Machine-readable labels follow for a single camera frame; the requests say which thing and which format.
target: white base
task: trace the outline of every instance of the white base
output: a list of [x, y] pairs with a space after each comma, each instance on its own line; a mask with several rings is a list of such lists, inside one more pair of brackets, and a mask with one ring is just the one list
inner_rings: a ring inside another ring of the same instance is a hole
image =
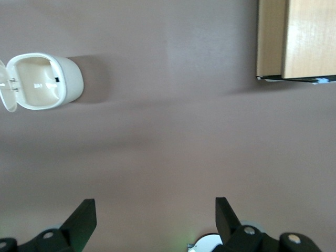
[[192, 248], [189, 248], [188, 252], [212, 252], [222, 244], [219, 234], [206, 235], [199, 239]]

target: black plastic part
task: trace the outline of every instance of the black plastic part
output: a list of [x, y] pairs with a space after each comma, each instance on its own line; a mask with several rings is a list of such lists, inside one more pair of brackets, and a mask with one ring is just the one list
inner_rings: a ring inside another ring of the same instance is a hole
[[226, 198], [216, 198], [216, 227], [223, 244], [241, 227], [241, 223]]
[[60, 227], [75, 252], [81, 252], [97, 225], [96, 205], [92, 199], [84, 200]]
[[0, 248], [0, 252], [16, 252], [17, 242], [13, 238], [0, 239], [0, 244], [4, 244], [3, 248]]
[[[289, 239], [290, 235], [300, 238], [300, 243], [296, 244]], [[319, 247], [307, 236], [297, 233], [284, 233], [280, 236], [280, 249], [283, 252], [322, 252]]]
[[[223, 245], [218, 245], [213, 252], [322, 252], [307, 236], [296, 233], [284, 233], [280, 241], [261, 233], [257, 228], [254, 232], [242, 226], [226, 198], [216, 198], [216, 226]], [[296, 235], [300, 243], [289, 239]]]
[[[247, 234], [245, 228], [252, 228], [254, 234]], [[262, 232], [255, 227], [241, 226], [225, 244], [227, 251], [257, 252], [261, 247]]]
[[84, 200], [59, 229], [43, 231], [31, 241], [17, 246], [16, 239], [0, 239], [0, 252], [81, 252], [97, 225], [96, 206]]
[[336, 75], [329, 76], [314, 76], [314, 77], [304, 77], [304, 78], [288, 78], [284, 79], [281, 75], [268, 75], [268, 76], [258, 76], [259, 79], [262, 80], [286, 80], [286, 81], [299, 81], [299, 82], [309, 82], [309, 83], [317, 83], [318, 79], [326, 79], [328, 82], [336, 81]]

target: open lid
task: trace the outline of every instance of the open lid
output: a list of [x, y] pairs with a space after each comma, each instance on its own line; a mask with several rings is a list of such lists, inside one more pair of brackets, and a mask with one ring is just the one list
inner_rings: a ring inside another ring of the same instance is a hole
[[8, 71], [0, 60], [0, 96], [5, 108], [9, 112], [14, 112], [17, 108], [15, 91], [12, 90]]

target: wooden furniture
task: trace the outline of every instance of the wooden furniture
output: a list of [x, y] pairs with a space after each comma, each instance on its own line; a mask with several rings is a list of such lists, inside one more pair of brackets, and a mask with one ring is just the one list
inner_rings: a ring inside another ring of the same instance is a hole
[[335, 13], [335, 0], [259, 0], [257, 77], [336, 80]]

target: bolt head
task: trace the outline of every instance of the bolt head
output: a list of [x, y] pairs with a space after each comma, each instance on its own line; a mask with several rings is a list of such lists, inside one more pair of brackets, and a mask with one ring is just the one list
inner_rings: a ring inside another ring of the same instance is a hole
[[52, 237], [54, 234], [53, 232], [47, 232], [43, 235], [43, 239], [49, 239], [50, 237]]
[[295, 243], [295, 244], [300, 244], [301, 243], [301, 239], [299, 236], [297, 235], [289, 235], [288, 236], [288, 239], [292, 242], [292, 243]]
[[4, 241], [4, 242], [2, 242], [2, 243], [0, 243], [0, 248], [4, 248], [4, 247], [6, 247], [7, 246], [7, 243]]
[[252, 227], [245, 227], [244, 231], [248, 235], [254, 235], [256, 233], [256, 231]]

